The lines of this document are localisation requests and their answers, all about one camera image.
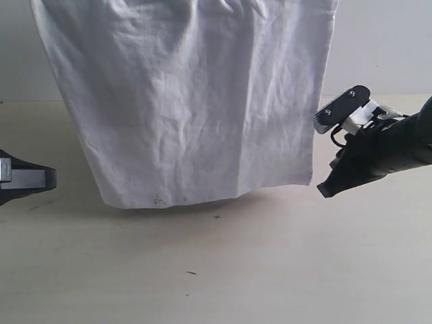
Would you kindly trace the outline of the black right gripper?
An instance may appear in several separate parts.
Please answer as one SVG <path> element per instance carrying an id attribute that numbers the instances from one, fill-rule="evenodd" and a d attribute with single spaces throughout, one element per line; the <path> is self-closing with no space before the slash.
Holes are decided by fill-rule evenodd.
<path id="1" fill-rule="evenodd" d="M 390 119 L 350 136 L 327 179 L 317 185 L 325 198 L 419 166 L 415 120 Z"/>

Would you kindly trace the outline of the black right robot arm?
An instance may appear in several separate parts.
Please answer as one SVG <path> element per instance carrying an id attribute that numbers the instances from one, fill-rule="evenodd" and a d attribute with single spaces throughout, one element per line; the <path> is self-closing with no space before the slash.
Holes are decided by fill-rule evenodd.
<path id="1" fill-rule="evenodd" d="M 345 147 L 331 162 L 331 173 L 317 186 L 325 198 L 391 173 L 430 165 L 431 99 L 414 115 L 377 121 L 345 139 Z"/>

